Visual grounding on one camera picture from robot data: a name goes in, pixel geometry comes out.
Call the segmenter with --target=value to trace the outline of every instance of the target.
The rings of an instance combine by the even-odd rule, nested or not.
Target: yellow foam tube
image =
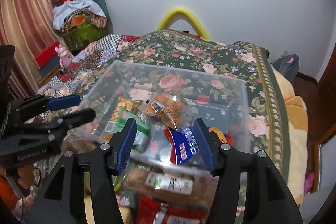
[[[203,39],[210,40],[208,34],[204,30],[204,28],[202,27],[200,22],[197,20],[197,18],[191,13],[191,11],[189,11],[186,8],[183,8],[183,7],[176,7],[174,9],[170,10],[167,13],[167,15],[163,18],[163,20],[161,21],[161,23],[160,23],[160,25],[158,26],[157,29],[160,30],[160,29],[166,28],[168,23],[170,22],[170,20],[178,14],[184,15],[187,19],[189,19],[189,21],[193,24],[193,26],[197,30],[198,34]]]

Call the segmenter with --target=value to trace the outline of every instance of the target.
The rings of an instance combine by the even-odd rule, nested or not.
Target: finger
[[[34,177],[33,178],[19,178],[18,182],[23,188],[28,189],[30,188],[30,186],[33,185]]]
[[[26,176],[30,176],[31,174],[34,175],[34,165],[33,164],[29,164],[25,167],[22,168],[18,168],[17,169],[17,173],[21,178],[24,178]]]
[[[3,176],[3,177],[4,177],[5,175],[6,175],[6,169],[0,167],[0,176]]]

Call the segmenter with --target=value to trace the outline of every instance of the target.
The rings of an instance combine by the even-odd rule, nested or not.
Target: pink pig toy
[[[59,64],[61,69],[67,70],[74,56],[62,44],[59,44],[58,47],[55,47],[55,51],[59,57]]]

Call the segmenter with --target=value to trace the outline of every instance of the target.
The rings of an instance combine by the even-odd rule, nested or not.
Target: clear storage bin
[[[185,70],[167,66],[154,66],[114,61],[89,93],[83,98],[80,109],[91,107],[96,111],[96,120],[72,130],[66,138],[63,149],[69,146],[78,152],[92,150],[95,145],[106,142],[101,138],[118,97],[146,101],[153,94],[178,90],[194,113],[202,118],[207,127],[215,127],[223,133],[229,132],[234,147],[242,152],[251,151],[248,128],[248,100],[245,82],[238,78]],[[169,141],[161,132],[159,124],[152,125],[150,141]],[[139,152],[132,150],[130,157],[145,164],[161,167],[165,172],[206,176],[200,155],[191,158],[186,165],[173,165],[164,149],[153,151],[150,147]]]

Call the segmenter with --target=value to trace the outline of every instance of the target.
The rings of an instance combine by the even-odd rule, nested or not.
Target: bed
[[[307,162],[307,114],[305,104],[295,96],[292,85],[267,60],[265,49],[248,42],[226,46],[173,30],[159,30],[143,37],[107,35],[89,44],[77,55],[70,70],[43,86],[39,93],[85,96],[106,68],[114,61],[221,73],[246,81],[252,151],[267,151],[295,198],[302,202]],[[59,112],[36,119],[49,120]],[[40,162],[42,176],[50,171],[50,162]],[[245,205],[246,188],[241,188],[237,221]]]

